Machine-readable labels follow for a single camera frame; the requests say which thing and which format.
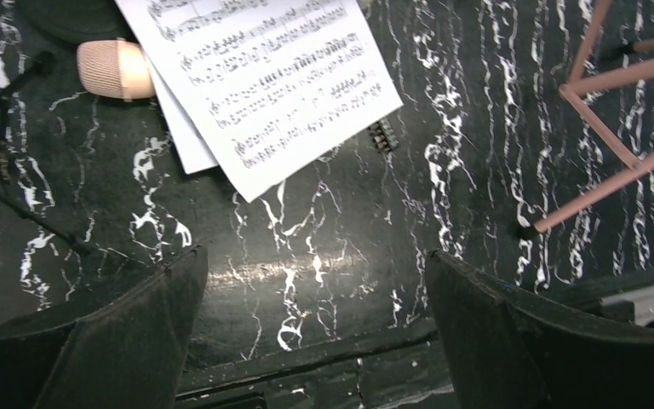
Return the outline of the pink microphone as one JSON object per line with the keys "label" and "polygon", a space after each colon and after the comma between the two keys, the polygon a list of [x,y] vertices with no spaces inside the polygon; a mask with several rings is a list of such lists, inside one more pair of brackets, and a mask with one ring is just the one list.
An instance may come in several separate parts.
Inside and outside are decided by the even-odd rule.
{"label": "pink microphone", "polygon": [[77,71],[84,89],[94,95],[133,101],[156,94],[142,48],[123,38],[81,43]]}

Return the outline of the black tripod mic stand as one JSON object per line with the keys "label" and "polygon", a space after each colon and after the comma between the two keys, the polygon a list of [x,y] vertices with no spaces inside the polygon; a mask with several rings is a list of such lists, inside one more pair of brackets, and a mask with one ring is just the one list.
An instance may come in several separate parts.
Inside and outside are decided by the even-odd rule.
{"label": "black tripod mic stand", "polygon": [[27,209],[22,201],[15,197],[15,190],[11,187],[19,179],[17,166],[19,158],[9,151],[9,142],[7,141],[11,101],[14,95],[32,78],[49,75],[53,71],[54,65],[55,55],[46,50],[41,51],[22,73],[17,75],[6,87],[0,89],[0,203],[10,208],[18,217],[33,222],[53,234],[80,256],[88,256],[96,252],[95,245],[74,234],[61,231],[34,211]]}

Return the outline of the white sheet music page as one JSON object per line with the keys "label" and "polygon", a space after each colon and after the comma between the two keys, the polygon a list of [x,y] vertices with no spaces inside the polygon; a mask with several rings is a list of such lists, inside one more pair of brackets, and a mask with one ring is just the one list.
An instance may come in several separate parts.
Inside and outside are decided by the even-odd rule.
{"label": "white sheet music page", "polygon": [[121,1],[244,200],[402,106],[356,1]]}
{"label": "white sheet music page", "polygon": [[150,69],[158,104],[162,109],[169,134],[184,172],[192,175],[218,167],[217,160],[199,134],[191,118],[171,92],[148,56],[146,62]]}

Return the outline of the pink music stand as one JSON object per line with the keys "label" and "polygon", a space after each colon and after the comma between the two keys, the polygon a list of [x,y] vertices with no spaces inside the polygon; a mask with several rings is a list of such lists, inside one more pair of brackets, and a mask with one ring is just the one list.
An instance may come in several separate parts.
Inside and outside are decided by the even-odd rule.
{"label": "pink music stand", "polygon": [[590,77],[583,75],[584,63],[592,54],[594,44],[600,34],[602,23],[609,12],[610,6],[610,0],[601,0],[594,3],[588,29],[577,51],[569,77],[565,83],[559,86],[559,94],[616,154],[625,165],[625,168],[601,182],[597,187],[572,199],[531,225],[518,227],[517,234],[520,239],[531,240],[541,233],[546,233],[550,228],[565,222],[580,211],[587,209],[618,189],[637,181],[654,170],[654,151],[644,158],[636,156],[582,100],[585,95],[592,92],[617,89],[622,86],[636,84],[641,80],[654,78],[654,58]]}

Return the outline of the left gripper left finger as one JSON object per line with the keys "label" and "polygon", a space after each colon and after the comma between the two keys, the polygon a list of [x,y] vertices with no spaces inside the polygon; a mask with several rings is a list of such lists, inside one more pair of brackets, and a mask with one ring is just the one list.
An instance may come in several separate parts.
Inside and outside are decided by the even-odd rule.
{"label": "left gripper left finger", "polygon": [[0,408],[171,408],[208,252],[114,262],[69,301],[0,325]]}

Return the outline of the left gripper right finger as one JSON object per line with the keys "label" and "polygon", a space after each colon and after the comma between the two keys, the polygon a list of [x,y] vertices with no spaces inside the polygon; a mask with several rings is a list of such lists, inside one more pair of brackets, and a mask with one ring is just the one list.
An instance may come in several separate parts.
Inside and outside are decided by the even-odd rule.
{"label": "left gripper right finger", "polygon": [[428,303],[463,408],[654,408],[654,328],[608,320],[443,252]]}

